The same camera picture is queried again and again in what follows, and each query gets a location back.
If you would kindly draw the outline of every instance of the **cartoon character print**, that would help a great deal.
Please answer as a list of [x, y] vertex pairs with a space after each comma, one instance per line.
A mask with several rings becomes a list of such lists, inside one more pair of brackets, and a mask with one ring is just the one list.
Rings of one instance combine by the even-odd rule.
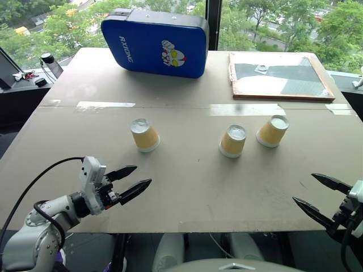
[[164, 40], [161, 44], [164, 49], [161, 57], [165, 65], [179, 67], [187, 60], [186, 56], [181, 51], [175, 50], [175, 46], [171, 42]]

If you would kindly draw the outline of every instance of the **robotic arm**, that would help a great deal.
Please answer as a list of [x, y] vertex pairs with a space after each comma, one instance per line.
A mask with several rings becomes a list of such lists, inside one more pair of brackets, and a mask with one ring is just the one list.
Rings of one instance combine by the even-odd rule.
[[66, 231], [89, 214], [100, 214], [117, 203], [126, 204], [149, 186], [151, 179], [140, 181], [121, 194], [112, 190], [113, 181], [128, 176], [136, 168], [126, 166], [105, 175], [105, 165], [101, 165], [94, 157], [85, 157], [79, 173], [82, 190], [51, 201], [36, 203], [27, 215], [24, 226], [4, 248], [3, 269], [52, 271]]

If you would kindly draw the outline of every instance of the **upside-down paper cup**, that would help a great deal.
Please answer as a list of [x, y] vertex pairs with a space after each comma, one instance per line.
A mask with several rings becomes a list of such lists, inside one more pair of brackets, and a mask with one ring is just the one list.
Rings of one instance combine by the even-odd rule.
[[150, 152], [160, 144], [160, 136], [146, 119], [136, 119], [131, 126], [132, 136], [140, 152]]
[[257, 141], [267, 147], [277, 147], [289, 127], [289, 121], [281, 115], [274, 115], [257, 132]]
[[237, 158], [242, 153], [245, 140], [245, 129], [239, 125], [231, 125], [220, 142], [220, 151], [227, 157]]

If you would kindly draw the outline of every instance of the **bottle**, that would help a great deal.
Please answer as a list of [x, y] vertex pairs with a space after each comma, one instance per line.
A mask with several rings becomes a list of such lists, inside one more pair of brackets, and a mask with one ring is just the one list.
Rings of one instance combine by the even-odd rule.
[[63, 69], [59, 65], [59, 63], [54, 59], [52, 54], [45, 53], [41, 55], [41, 59], [46, 63], [47, 67], [50, 69], [53, 75], [56, 76], [56, 78], [59, 78], [61, 76], [61, 74], [63, 73]]

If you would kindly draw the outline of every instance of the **white table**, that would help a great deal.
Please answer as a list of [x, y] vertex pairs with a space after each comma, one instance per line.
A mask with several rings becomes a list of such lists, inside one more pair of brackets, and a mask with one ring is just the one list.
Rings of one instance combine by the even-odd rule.
[[[125, 206], [84, 218], [74, 231], [322, 229], [292, 196], [311, 202], [327, 216], [334, 214], [343, 195], [325, 188], [310, 173], [349, 184], [361, 179], [362, 122], [354, 112], [336, 115], [324, 103], [233, 100], [228, 63], [227, 52], [209, 52], [201, 78], [176, 78], [126, 71], [108, 49], [81, 49], [0, 161], [1, 223], [43, 169], [63, 158], [91, 155], [108, 171], [138, 166], [129, 177], [114, 182], [117, 192], [145, 178], [153, 182]], [[330, 85], [334, 104], [347, 104], [333, 82]], [[135, 105], [80, 108], [80, 101]], [[269, 116], [210, 115], [211, 104], [271, 103], [278, 103], [290, 121], [281, 146], [274, 149], [255, 138]], [[129, 130], [132, 120], [141, 117], [153, 123], [162, 139], [150, 154], [137, 151]], [[235, 160], [218, 150], [231, 124], [247, 130], [242, 157]], [[34, 202], [79, 190], [79, 168], [77, 162], [66, 163], [44, 176], [25, 197], [10, 229], [22, 226]]]

